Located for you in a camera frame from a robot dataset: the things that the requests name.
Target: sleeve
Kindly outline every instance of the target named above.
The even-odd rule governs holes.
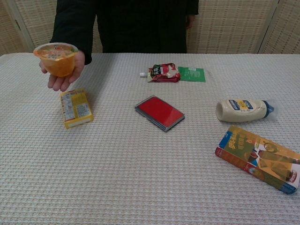
[[[198,15],[199,0],[187,0],[186,15]]]
[[[91,63],[93,27],[97,0],[57,0],[53,36],[50,42],[65,42],[84,52]]]

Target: hand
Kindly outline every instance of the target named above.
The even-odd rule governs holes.
[[[187,15],[186,16],[186,29],[192,28],[194,21],[195,21],[195,15]]]
[[[54,91],[66,91],[71,83],[73,83],[80,76],[84,68],[85,56],[82,51],[78,51],[75,55],[75,68],[72,74],[65,77],[57,77],[54,75],[49,76],[48,88],[52,88]],[[47,73],[47,70],[44,67],[42,61],[40,61],[39,66],[44,74]]]

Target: person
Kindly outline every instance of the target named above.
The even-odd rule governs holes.
[[[186,29],[199,0],[57,0],[53,42],[75,45],[75,68],[67,77],[49,76],[48,87],[66,91],[92,61],[97,15],[103,53],[186,53]],[[43,73],[47,73],[40,62]]]

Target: white tablecloth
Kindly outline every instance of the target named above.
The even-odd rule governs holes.
[[[206,82],[147,83],[156,63],[205,69]],[[94,121],[65,129],[59,93],[32,54],[0,58],[1,224],[300,224],[286,195],[215,156],[225,98],[276,99],[277,121],[238,126],[300,152],[300,56],[95,54],[72,88]],[[185,113],[164,133],[134,106],[156,95]]]

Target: green packet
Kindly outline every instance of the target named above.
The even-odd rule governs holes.
[[[190,68],[190,67],[178,67],[181,81],[198,81],[205,82],[204,69]]]

